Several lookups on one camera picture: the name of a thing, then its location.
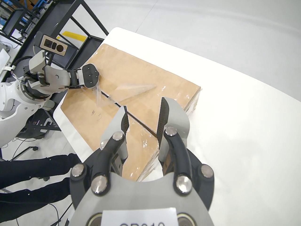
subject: black pants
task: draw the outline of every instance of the black pants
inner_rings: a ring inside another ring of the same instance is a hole
[[[0,162],[0,189],[36,177],[63,175],[79,163],[76,154],[57,155],[44,159]],[[0,193],[0,223],[63,200],[70,194],[69,178],[36,190]]]

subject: robotic hand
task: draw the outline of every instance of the robotic hand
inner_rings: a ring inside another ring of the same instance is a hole
[[[121,177],[128,157],[128,128],[127,108],[122,106],[104,132],[100,148],[72,168],[70,192],[75,212],[70,226],[213,225],[208,209],[214,173],[186,147],[189,119],[181,106],[170,98],[161,100],[157,138],[164,176],[158,180],[133,182]],[[174,209],[173,223],[163,219],[165,212],[149,220],[143,217],[154,209]]]
[[[49,44],[52,38],[46,35],[44,37],[44,42]],[[93,88],[98,82],[99,72],[93,64],[84,65],[81,69],[58,70],[46,64],[45,56],[45,50],[41,50],[32,57],[29,65],[23,67],[24,74],[21,78],[13,73],[14,65],[3,68],[10,71],[16,81],[0,83],[0,147],[22,130],[27,119],[43,108],[53,93],[81,87]]]

